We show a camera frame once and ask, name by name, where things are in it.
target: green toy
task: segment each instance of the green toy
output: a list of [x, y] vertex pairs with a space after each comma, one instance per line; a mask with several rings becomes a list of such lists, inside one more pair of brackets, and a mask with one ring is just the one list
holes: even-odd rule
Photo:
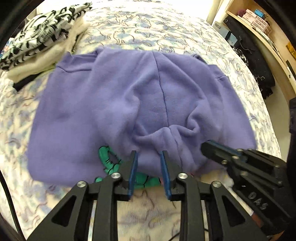
[[[112, 149], [109, 146], [102, 146], [99, 151], [99, 158], [104, 165], [104, 171], [108, 174], [111, 175], [114, 172], [118, 172], [120, 165], [122, 164], [122, 160], [117, 157], [117, 155], [112, 151]], [[115, 156], [118, 163], [113, 163], [110, 160], [110, 154]], [[100, 182], [102, 181], [103, 178], [97, 177], [95, 182]], [[149, 177], [148, 175], [138, 172], [136, 174], [136, 183], [135, 183], [135, 188], [140, 189], [140, 188], [147, 188], [147, 187], [156, 187], [160, 186], [161, 182], [159, 178], [157, 177]]]

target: black bag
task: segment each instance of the black bag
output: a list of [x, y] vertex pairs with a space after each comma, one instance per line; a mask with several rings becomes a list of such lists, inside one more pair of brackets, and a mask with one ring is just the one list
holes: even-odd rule
[[234, 19], [228, 16], [224, 23], [237, 38], [234, 47], [240, 49], [248, 59], [248, 68], [255, 77], [260, 88], [263, 99], [272, 94], [271, 87], [275, 86], [275, 80], [260, 50], [249, 36], [249, 30]]

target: black cable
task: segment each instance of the black cable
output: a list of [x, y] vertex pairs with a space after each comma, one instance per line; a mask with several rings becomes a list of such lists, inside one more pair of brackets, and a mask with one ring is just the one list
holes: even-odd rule
[[180, 234], [180, 232], [176, 233], [174, 236], [172, 236], [168, 241], [172, 241], [175, 237], [177, 237]]
[[168, 241], [172, 241], [175, 237], [177, 237], [180, 234], [180, 232], [176, 233], [174, 236], [172, 236]]
[[7, 183], [3, 177], [3, 174], [0, 170], [0, 183], [4, 189], [4, 192], [5, 192], [5, 195], [6, 195], [6, 198], [7, 198], [7, 201], [8, 201], [8, 205], [9, 205], [9, 208], [10, 208], [10, 212], [11, 212], [11, 215], [12, 215], [12, 219], [15, 223], [15, 227], [17, 228], [17, 232], [18, 234], [20, 235], [20, 238], [22, 241], [26, 241], [25, 237], [24, 237], [24, 234], [22, 232], [22, 229], [20, 227], [20, 223], [17, 219], [17, 214], [15, 212], [15, 207], [13, 205], [13, 202], [12, 202], [12, 198], [11, 198], [11, 195], [10, 195], [10, 192], [9, 192], [9, 189], [8, 189], [8, 186], [7, 186]]

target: bed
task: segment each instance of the bed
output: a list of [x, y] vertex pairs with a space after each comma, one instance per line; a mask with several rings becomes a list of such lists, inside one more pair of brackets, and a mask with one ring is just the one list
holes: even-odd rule
[[[100, 46], [197, 53], [208, 64], [217, 65], [229, 76], [240, 97], [255, 133], [257, 149], [281, 157], [254, 77], [227, 41], [204, 20], [184, 15], [167, 3], [152, 0], [97, 2], [84, 19], [91, 23], [91, 27], [78, 39], [74, 48], [76, 54], [88, 53]], [[3, 153], [0, 169], [25, 237], [70, 189], [34, 181], [27, 170], [30, 130], [49, 74], [50, 71], [41, 74], [19, 92], [5, 74], [0, 80], [0, 148]], [[231, 186], [231, 180], [223, 171], [204, 175], [201, 180], [220, 180], [228, 188]], [[161, 187], [137, 190], [129, 203], [118, 204], [119, 240], [169, 240], [179, 231], [180, 209], [179, 202], [166, 200]], [[14, 226], [2, 188], [0, 212]]]

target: wooden shelf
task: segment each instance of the wooden shelf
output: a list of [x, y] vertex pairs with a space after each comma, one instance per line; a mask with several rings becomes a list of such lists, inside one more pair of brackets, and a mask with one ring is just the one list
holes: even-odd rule
[[287, 103], [289, 103], [290, 99], [296, 97], [296, 80], [289, 73], [283, 60], [272, 48], [272, 46], [265, 40], [265, 38], [256, 32], [256, 30], [253, 29], [251, 25], [230, 11], [227, 11], [226, 13], [239, 21], [252, 33], [250, 36], [255, 41], [257, 47], [260, 49], [280, 89], [282, 90]]

